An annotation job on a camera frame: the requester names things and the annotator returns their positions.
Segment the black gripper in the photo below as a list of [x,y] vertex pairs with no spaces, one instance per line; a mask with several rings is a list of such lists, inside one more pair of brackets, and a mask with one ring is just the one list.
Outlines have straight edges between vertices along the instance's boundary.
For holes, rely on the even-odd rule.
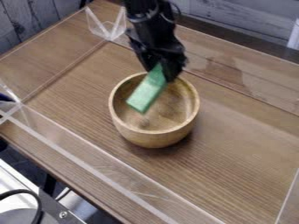
[[174,18],[170,8],[126,10],[132,24],[125,34],[129,45],[145,71],[150,71],[161,62],[162,76],[173,82],[186,64],[184,46],[174,37]]

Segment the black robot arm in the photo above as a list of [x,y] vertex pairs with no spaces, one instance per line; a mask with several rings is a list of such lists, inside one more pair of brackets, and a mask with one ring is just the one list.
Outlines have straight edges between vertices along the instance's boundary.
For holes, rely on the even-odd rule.
[[174,36],[174,17],[169,0],[124,0],[125,29],[134,55],[149,72],[157,64],[166,82],[172,82],[186,63],[185,48]]

